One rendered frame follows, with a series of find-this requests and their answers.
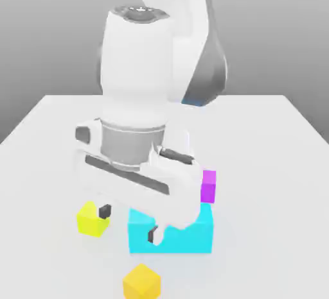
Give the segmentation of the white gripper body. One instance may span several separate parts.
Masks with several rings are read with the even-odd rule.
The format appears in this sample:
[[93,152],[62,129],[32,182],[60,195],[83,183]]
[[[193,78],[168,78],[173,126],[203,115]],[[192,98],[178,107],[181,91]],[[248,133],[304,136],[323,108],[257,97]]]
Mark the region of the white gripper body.
[[83,187],[145,213],[163,228],[184,229],[199,216],[202,168],[150,154],[139,171],[122,171],[82,149],[73,168]]

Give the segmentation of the small lime yellow cube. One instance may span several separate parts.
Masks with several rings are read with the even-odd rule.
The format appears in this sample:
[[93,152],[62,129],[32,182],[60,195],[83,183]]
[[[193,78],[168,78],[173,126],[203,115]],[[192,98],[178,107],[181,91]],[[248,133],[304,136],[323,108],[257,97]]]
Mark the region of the small lime yellow cube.
[[110,225],[110,217],[98,216],[98,210],[93,201],[86,202],[76,215],[78,231],[92,237],[101,237]]

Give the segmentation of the small purple cube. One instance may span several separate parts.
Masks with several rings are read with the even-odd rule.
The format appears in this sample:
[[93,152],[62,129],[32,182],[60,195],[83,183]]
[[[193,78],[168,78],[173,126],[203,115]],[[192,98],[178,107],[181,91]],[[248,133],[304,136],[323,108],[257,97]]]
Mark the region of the small purple cube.
[[200,189],[200,201],[202,203],[215,202],[216,184],[216,171],[203,170],[202,185]]

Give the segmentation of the small orange yellow cube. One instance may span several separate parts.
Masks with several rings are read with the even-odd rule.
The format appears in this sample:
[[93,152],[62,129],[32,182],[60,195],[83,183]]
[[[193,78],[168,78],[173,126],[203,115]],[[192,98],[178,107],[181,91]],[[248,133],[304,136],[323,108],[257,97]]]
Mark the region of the small orange yellow cube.
[[123,278],[125,299],[157,299],[161,294],[161,277],[144,264],[137,265]]

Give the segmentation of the large cyan box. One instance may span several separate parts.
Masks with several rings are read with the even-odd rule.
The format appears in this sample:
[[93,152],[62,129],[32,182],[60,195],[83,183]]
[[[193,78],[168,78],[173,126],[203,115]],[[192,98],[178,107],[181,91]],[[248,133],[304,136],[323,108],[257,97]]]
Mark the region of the large cyan box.
[[128,238],[130,253],[211,253],[213,247],[213,213],[209,203],[201,203],[197,220],[184,230],[168,226],[161,244],[148,240],[156,226],[154,218],[129,210]]

